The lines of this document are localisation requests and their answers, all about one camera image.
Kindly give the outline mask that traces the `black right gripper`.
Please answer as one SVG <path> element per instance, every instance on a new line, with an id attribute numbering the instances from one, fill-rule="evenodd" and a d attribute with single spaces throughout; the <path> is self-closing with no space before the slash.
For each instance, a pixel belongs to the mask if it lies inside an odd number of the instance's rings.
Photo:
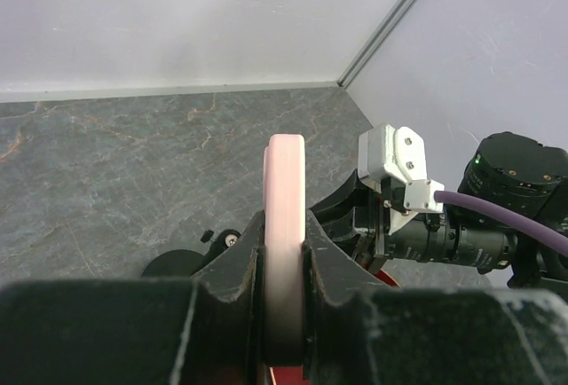
<path id="1" fill-rule="evenodd" d="M 397 210 L 368 188 L 353 170 L 345 182 L 311 207 L 330 239 L 358 235 L 352 258 L 369 272 L 394 259 L 442 263 L 447 259 L 447 221 L 443 213 Z"/>

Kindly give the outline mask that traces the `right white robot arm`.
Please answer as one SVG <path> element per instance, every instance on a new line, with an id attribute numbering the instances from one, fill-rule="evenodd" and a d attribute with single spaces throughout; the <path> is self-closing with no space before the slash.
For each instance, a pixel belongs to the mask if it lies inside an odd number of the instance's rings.
<path id="1" fill-rule="evenodd" d="M 386 176 L 371 184 L 357 169 L 312 207 L 327 236 L 365 270 L 380 276 L 390 259 L 444 263 L 479 274 L 511 268 L 510 288 L 540 287 L 567 295 L 567 248 L 552 248 L 518 225 L 480 211 L 491 202 L 567 235 L 567 152 L 511 132 L 484 138 L 458 191 L 439 213 L 414 212 L 411 184 Z"/>

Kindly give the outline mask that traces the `pink smartphone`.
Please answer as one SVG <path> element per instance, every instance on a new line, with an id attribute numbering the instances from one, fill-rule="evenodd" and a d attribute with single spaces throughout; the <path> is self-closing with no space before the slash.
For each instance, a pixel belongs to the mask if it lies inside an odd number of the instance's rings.
<path id="1" fill-rule="evenodd" d="M 270 366 L 304 358 L 304 137 L 271 136 L 264 149 L 264 357 Z"/>

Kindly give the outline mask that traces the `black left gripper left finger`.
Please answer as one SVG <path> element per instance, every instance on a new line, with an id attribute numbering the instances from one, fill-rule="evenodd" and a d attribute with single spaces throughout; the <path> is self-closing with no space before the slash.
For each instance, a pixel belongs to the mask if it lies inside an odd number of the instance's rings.
<path id="1" fill-rule="evenodd" d="M 260 384 L 264 214 L 189 278 L 1 292 L 4 384 Z"/>

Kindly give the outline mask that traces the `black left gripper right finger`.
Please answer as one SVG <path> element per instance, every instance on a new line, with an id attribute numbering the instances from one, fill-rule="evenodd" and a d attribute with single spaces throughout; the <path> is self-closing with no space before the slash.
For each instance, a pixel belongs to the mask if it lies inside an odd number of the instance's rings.
<path id="1" fill-rule="evenodd" d="M 313 384 L 564 384 L 567 306 L 541 289 L 389 287 L 306 217 Z"/>

